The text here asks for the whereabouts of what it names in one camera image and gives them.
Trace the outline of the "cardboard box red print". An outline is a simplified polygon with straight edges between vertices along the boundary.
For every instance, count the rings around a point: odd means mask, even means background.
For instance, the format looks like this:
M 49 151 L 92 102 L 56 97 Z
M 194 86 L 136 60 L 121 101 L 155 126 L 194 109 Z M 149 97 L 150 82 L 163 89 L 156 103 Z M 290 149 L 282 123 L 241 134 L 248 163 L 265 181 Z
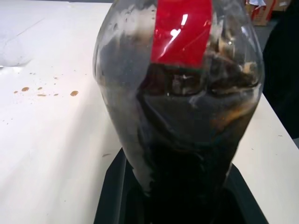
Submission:
M 276 0 L 244 0 L 246 11 L 255 26 L 266 26 Z

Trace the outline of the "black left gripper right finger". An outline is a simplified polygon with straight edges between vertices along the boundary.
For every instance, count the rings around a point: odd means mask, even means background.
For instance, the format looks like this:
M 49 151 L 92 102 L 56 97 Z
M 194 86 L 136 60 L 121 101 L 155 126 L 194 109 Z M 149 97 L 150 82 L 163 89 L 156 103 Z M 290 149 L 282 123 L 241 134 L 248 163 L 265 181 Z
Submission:
M 231 165 L 225 190 L 234 224 L 269 224 L 239 169 Z

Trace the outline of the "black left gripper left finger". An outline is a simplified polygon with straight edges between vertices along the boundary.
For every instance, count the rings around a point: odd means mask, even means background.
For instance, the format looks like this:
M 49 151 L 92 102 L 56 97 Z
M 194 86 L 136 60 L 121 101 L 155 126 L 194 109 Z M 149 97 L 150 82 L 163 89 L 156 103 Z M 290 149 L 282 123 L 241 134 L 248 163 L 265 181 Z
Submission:
M 122 149 L 106 171 L 93 224 L 150 224 L 144 195 Z

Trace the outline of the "clear cola bottle red label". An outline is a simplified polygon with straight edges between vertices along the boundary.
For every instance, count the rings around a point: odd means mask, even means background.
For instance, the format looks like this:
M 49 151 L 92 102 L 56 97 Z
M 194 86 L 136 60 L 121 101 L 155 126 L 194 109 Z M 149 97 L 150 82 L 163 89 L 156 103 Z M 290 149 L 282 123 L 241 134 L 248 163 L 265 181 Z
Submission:
M 242 0 L 114 0 L 93 75 L 126 156 L 117 224 L 249 224 L 227 184 L 264 82 Z

